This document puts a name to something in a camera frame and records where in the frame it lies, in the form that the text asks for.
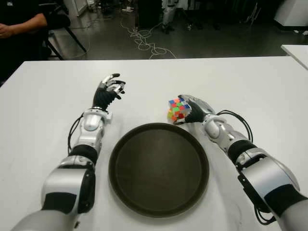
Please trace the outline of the robot left hand black silver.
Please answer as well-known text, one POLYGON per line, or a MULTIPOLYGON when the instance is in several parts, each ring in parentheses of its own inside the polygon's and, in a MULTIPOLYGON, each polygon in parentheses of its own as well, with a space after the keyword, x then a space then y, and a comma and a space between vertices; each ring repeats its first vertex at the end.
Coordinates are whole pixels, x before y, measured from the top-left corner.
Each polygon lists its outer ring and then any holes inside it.
POLYGON ((107 111, 110 103, 114 99, 121 99, 120 94, 124 94, 125 82, 115 78, 120 77, 119 73, 113 73, 103 79, 94 94, 92 107, 99 107, 103 111, 107 111))

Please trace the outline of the robot right hand black silver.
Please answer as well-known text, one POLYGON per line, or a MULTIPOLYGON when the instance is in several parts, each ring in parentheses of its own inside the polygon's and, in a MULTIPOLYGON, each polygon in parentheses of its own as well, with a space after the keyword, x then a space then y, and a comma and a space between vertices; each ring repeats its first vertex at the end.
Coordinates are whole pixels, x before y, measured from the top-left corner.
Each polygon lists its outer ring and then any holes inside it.
POLYGON ((190 107, 190 112, 181 119, 173 122, 174 125, 182 125, 184 123, 203 123, 207 115, 215 115, 214 109, 203 100, 191 96, 189 94, 181 94, 178 96, 183 99, 190 107))

